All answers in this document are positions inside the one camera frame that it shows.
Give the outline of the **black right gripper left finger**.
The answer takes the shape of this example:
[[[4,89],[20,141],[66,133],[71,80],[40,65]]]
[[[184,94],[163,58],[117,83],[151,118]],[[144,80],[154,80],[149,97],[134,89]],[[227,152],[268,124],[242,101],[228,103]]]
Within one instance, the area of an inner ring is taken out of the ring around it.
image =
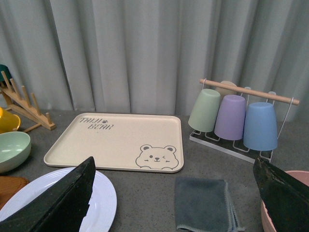
[[[96,167],[87,158],[0,223],[2,232],[77,232],[89,209]]]

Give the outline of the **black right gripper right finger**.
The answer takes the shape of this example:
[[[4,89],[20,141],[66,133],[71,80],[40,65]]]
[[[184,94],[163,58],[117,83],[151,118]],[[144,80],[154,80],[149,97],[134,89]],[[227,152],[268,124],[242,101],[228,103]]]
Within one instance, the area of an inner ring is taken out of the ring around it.
[[[278,232],[309,230],[309,187],[261,158],[253,174],[267,213]]]

